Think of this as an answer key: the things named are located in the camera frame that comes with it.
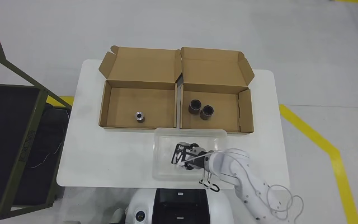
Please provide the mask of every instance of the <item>table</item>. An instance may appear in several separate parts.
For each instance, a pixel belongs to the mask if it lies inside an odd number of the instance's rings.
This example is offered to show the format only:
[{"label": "table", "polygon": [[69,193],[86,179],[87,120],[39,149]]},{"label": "table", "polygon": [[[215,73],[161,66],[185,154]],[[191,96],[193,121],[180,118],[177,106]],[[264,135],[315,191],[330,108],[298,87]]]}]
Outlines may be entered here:
[{"label": "table", "polygon": [[[105,77],[101,60],[82,64],[63,147],[57,182],[61,186],[113,188],[202,188],[197,182],[152,178],[154,131],[105,129],[98,126]],[[255,132],[229,134],[228,147],[251,156],[251,168],[269,184],[289,187],[289,173],[274,74],[254,70],[249,87]],[[228,184],[218,184],[231,189]]]}]

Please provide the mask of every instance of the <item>open cardboard box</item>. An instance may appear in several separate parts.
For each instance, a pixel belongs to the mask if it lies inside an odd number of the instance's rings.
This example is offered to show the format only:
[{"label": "open cardboard box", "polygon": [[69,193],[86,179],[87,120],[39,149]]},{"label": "open cardboard box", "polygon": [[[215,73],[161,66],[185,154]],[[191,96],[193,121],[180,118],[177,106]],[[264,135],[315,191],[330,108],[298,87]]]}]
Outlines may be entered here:
[{"label": "open cardboard box", "polygon": [[[99,125],[175,128],[180,50],[111,47],[99,70],[106,77]],[[136,112],[145,122],[138,123]]]},{"label": "open cardboard box", "polygon": [[[252,133],[253,117],[249,83],[254,73],[242,52],[182,48],[180,128],[223,129],[232,133]],[[201,108],[211,105],[209,120],[192,115],[191,100]]]}]

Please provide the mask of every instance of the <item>cable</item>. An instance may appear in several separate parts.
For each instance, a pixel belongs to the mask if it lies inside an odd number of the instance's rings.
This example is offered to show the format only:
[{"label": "cable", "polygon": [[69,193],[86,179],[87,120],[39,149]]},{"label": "cable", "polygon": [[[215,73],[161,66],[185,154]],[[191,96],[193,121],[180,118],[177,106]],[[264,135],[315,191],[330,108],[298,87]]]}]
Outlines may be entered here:
[{"label": "cable", "polygon": [[[229,149],[227,149],[227,150],[240,150],[240,151],[243,151],[243,150],[241,150],[241,149],[239,149],[239,148],[229,148]],[[271,214],[272,214],[274,217],[276,217],[278,220],[283,220],[283,221],[284,221],[284,220],[287,220],[288,215],[289,215],[289,209],[290,209],[290,208],[292,207],[292,205],[293,205],[293,200],[294,200],[294,198],[299,198],[299,199],[302,201],[302,207],[301,207],[301,211],[298,213],[298,215],[297,215],[297,216],[295,217],[295,219],[294,219],[294,224],[296,224],[297,218],[303,213],[303,210],[304,210],[304,202],[303,202],[302,197],[299,196],[299,195],[292,195],[291,191],[290,191],[287,187],[282,186],[282,185],[279,185],[279,184],[275,184],[275,185],[270,186],[270,187],[268,188],[268,190],[267,190],[267,193],[266,193],[267,204],[266,204],[266,203],[262,200],[262,198],[260,197],[260,192],[253,186],[253,184],[252,184],[252,182],[251,182],[251,179],[250,179],[250,177],[249,177],[249,175],[248,175],[246,169],[244,168],[244,166],[241,164],[241,162],[240,162],[237,158],[235,158],[235,157],[233,157],[233,156],[231,156],[231,155],[227,155],[227,154],[226,154],[227,150],[217,150],[217,151],[214,151],[214,152],[211,152],[211,153],[207,153],[207,154],[205,154],[205,155],[197,156],[197,157],[191,158],[191,159],[189,159],[189,160],[179,162],[177,165],[179,165],[179,164],[184,164],[185,162],[188,162],[188,161],[191,161],[191,160],[195,160],[196,158],[204,157],[204,156],[211,155],[211,154],[214,154],[214,153],[222,153],[222,154],[224,154],[224,156],[228,156],[228,157],[232,158],[234,161],[236,161],[236,162],[241,166],[241,168],[244,170],[244,172],[245,172],[245,174],[246,174],[246,177],[247,177],[247,179],[248,179],[248,181],[249,181],[249,183],[250,183],[252,189],[255,191],[256,196],[258,196],[258,198],[260,199],[260,201],[270,210]],[[281,188],[284,188],[284,189],[290,194],[290,200],[287,202],[286,209],[284,209],[284,210],[276,210],[276,209],[272,208],[271,205],[270,205],[270,202],[269,202],[269,191],[270,191],[271,188],[274,187],[274,186],[279,186],[279,187],[281,187]],[[277,215],[274,215],[273,212],[286,212],[286,216],[285,216],[285,218],[280,218],[280,217],[278,217]]]},{"label": "cable", "polygon": [[[68,114],[68,112],[67,112],[66,109],[65,109],[65,111],[66,111],[66,114],[67,114],[67,117],[68,117],[68,122],[69,122],[69,114]],[[63,127],[63,123],[62,123],[62,132],[63,132],[63,134],[65,133],[65,129],[64,129],[64,127]],[[56,151],[55,151],[54,153],[52,153],[52,155],[54,155],[54,154],[57,153],[57,151],[58,151],[58,149],[60,149],[60,146],[62,145],[62,143],[63,143],[63,141],[60,142],[60,144],[59,144],[59,146],[57,147]],[[27,168],[33,169],[33,168],[36,168],[36,167],[40,166],[41,164],[43,164],[43,163],[46,161],[47,157],[48,157],[50,154],[51,154],[51,153],[48,153],[47,156],[45,157],[45,159],[44,159],[41,163],[39,163],[39,164],[37,164],[36,166],[33,166],[33,167],[28,167],[28,166],[27,166]]]}]

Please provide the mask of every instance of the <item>yellow tape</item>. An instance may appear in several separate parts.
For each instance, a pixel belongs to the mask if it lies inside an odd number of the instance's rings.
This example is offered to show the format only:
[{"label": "yellow tape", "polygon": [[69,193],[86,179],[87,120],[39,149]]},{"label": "yellow tape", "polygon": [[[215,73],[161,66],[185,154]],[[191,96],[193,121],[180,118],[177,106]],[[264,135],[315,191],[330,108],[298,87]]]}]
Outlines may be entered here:
[{"label": "yellow tape", "polygon": [[[67,102],[69,105],[73,105],[73,96],[60,96],[61,99],[63,99],[65,102]],[[46,100],[47,103],[51,104],[52,106],[64,106],[61,103],[59,103],[57,100],[55,100],[54,98],[52,98],[51,96],[47,97]]]},{"label": "yellow tape", "polygon": [[340,151],[323,136],[311,128],[306,122],[295,115],[290,109],[284,105],[280,105],[280,114],[293,126],[306,135],[312,142],[326,152],[332,163],[333,172],[335,173],[338,190],[340,192],[343,209],[346,214],[348,224],[357,224],[358,215],[354,205],[354,199],[351,188],[349,186],[348,178],[343,165]]},{"label": "yellow tape", "polygon": [[336,0],[336,2],[350,2],[350,3],[358,3],[358,0]]}]

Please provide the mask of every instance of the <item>metal cylinder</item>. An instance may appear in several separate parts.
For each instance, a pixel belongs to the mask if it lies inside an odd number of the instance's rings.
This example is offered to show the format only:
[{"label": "metal cylinder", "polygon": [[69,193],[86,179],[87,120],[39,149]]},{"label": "metal cylinder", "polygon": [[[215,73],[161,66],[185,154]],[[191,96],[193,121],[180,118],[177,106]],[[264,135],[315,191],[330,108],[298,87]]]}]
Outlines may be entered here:
[{"label": "metal cylinder", "polygon": [[137,112],[137,113],[135,113],[135,118],[136,118],[136,120],[137,120],[139,123],[142,123],[142,122],[144,122],[144,120],[145,120],[145,117],[144,117],[143,112]]},{"label": "metal cylinder", "polygon": [[204,106],[200,112],[200,118],[208,120],[214,113],[214,108],[210,105]]},{"label": "metal cylinder", "polygon": [[189,104],[189,113],[198,114],[200,112],[201,102],[199,100],[192,100]]}]

